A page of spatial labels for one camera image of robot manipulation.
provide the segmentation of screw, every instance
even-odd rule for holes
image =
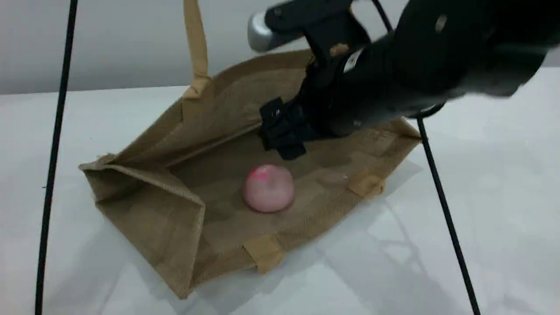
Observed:
[[[446,23],[447,23],[447,16],[445,14],[440,15],[436,21],[436,33],[441,33],[441,31],[444,30]]]

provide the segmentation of white table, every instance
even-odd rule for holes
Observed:
[[[77,165],[118,152],[185,87],[69,93],[45,314],[469,314],[421,146],[325,237],[265,276],[241,271],[178,300],[97,211]],[[57,95],[0,96],[0,307],[32,313]],[[514,98],[471,96],[426,121],[483,314],[560,309],[560,69]]]

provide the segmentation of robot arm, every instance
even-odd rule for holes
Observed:
[[[350,13],[352,2],[293,0],[249,21],[254,50],[304,36],[315,56],[294,99],[260,110],[265,149],[284,159],[304,154],[304,142],[347,136],[469,92],[511,96],[560,43],[552,1],[410,0],[397,28],[373,43]]]

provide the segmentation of gray wall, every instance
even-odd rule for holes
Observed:
[[[255,54],[250,14],[278,0],[200,0],[215,74]],[[382,0],[395,24],[407,0]],[[1,0],[0,94],[58,89],[69,0]],[[354,8],[372,38],[384,33],[373,5]],[[182,0],[80,0],[70,89],[187,85],[191,67]],[[299,41],[283,50],[304,48]],[[547,65],[560,65],[560,51]]]

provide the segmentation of brown bag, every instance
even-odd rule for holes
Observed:
[[[243,268],[267,272],[289,251],[329,230],[420,142],[398,119],[350,137],[311,142],[283,161],[264,151],[259,108],[298,91],[309,50],[269,54],[207,75],[197,0],[184,0],[194,79],[184,95],[126,149],[83,164],[101,212],[179,298]],[[286,211],[260,214],[241,189],[256,165],[287,167],[296,197]]]

